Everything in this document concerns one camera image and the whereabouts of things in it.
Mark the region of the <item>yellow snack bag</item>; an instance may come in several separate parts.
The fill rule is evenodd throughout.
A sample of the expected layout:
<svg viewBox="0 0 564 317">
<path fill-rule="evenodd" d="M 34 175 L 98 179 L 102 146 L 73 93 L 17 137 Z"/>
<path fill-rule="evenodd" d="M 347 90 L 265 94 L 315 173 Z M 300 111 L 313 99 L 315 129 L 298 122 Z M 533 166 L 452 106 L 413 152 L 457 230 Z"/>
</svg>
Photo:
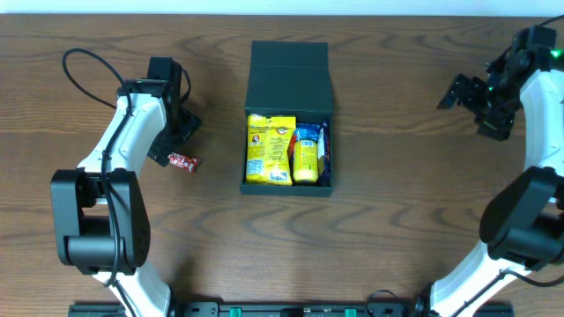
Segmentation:
<svg viewBox="0 0 564 317">
<path fill-rule="evenodd" d="M 247 124 L 245 181 L 277 186 L 292 185 L 287 151 L 296 129 L 296 117 L 250 114 Z"/>
</svg>

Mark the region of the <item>dark green box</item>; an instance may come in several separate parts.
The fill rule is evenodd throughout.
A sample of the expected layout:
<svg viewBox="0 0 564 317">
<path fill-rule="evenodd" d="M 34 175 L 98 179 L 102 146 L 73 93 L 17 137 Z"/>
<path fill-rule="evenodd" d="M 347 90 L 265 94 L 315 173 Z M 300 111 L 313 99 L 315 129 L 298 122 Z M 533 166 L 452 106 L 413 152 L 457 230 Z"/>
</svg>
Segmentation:
<svg viewBox="0 0 564 317">
<path fill-rule="evenodd" d="M 244 114 L 326 122 L 333 140 L 334 94 L 326 42 L 253 41 Z"/>
</svg>

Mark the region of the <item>red snack bag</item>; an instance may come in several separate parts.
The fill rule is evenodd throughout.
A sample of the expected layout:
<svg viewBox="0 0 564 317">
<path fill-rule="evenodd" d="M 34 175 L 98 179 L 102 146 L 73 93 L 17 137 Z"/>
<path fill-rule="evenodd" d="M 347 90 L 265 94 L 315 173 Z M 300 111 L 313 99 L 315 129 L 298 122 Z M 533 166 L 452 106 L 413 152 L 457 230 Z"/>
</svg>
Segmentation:
<svg viewBox="0 0 564 317">
<path fill-rule="evenodd" d="M 297 136 L 295 134 L 293 134 L 291 139 L 290 139 L 290 143 L 288 145 L 288 148 L 287 148 L 287 155 L 288 155 L 288 158 L 290 160 L 292 160 L 292 157 L 293 157 L 293 151 L 294 151 L 294 146 L 295 146 L 296 141 L 297 141 Z"/>
</svg>

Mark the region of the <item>yellow cylindrical candy container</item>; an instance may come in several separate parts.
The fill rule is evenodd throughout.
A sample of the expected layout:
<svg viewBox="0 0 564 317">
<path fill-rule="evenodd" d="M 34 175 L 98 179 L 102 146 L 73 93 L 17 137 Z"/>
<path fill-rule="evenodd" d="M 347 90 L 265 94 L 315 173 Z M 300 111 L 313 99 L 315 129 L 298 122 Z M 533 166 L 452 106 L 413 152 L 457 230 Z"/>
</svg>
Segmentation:
<svg viewBox="0 0 564 317">
<path fill-rule="evenodd" d="M 300 184 L 314 184 L 318 180 L 317 142 L 297 141 L 293 148 L 293 180 Z"/>
</svg>

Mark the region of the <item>Dairy Milk chocolate bar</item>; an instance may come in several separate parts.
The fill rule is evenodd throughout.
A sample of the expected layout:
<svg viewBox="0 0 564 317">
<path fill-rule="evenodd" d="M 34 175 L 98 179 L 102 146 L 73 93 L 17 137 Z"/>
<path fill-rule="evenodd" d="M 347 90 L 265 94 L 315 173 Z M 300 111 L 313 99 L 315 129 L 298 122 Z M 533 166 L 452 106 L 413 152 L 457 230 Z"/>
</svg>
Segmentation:
<svg viewBox="0 0 564 317">
<path fill-rule="evenodd" d="M 330 172 L 330 136 L 329 124 L 324 120 L 317 141 L 318 173 Z"/>
</svg>

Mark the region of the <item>blue Oreo cookie pack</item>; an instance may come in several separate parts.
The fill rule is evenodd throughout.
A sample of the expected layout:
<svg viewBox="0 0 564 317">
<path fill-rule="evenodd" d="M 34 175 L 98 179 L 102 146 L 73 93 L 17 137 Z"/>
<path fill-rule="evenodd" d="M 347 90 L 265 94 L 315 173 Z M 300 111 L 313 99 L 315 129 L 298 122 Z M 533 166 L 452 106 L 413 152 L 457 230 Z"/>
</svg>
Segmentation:
<svg viewBox="0 0 564 317">
<path fill-rule="evenodd" d="M 300 122 L 296 124 L 293 135 L 297 141 L 311 140 L 317 142 L 320 131 L 321 126 L 319 124 Z"/>
</svg>

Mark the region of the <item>small blue box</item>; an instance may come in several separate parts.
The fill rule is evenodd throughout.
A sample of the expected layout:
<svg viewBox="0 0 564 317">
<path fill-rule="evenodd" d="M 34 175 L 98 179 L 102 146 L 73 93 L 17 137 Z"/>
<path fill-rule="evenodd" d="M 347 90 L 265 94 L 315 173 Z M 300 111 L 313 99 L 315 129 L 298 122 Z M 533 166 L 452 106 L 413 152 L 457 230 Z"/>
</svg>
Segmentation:
<svg viewBox="0 0 564 317">
<path fill-rule="evenodd" d="M 331 181 L 331 172 L 323 172 L 319 175 L 317 185 L 320 187 L 329 187 Z"/>
</svg>

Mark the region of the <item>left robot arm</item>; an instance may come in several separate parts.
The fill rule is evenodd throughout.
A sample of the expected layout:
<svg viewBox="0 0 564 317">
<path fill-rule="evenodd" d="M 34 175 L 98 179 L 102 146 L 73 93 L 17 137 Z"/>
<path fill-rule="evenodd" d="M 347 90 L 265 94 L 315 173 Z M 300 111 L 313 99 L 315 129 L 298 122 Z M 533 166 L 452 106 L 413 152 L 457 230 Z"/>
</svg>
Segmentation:
<svg viewBox="0 0 564 317">
<path fill-rule="evenodd" d="M 165 166 L 198 126 L 173 79 L 129 80 L 112 121 L 75 169 L 50 183 L 57 255 L 104 283 L 123 316 L 179 316 L 171 288 L 148 262 L 151 228 L 138 175 L 146 159 Z"/>
</svg>

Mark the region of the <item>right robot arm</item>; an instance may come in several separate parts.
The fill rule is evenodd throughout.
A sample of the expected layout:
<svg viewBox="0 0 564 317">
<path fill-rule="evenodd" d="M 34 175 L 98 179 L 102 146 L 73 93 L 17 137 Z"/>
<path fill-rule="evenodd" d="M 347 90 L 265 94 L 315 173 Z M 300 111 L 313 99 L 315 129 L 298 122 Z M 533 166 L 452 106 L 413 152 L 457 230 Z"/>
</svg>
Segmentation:
<svg viewBox="0 0 564 317">
<path fill-rule="evenodd" d="M 444 278 L 432 283 L 415 313 L 473 316 L 515 280 L 539 288 L 562 284 L 529 277 L 563 262 L 563 56 L 548 46 L 513 50 L 488 68 L 486 82 L 458 76 L 439 106 L 471 110 L 482 134 L 505 140 L 517 110 L 526 125 L 523 172 L 487 206 L 479 242 Z"/>
</svg>

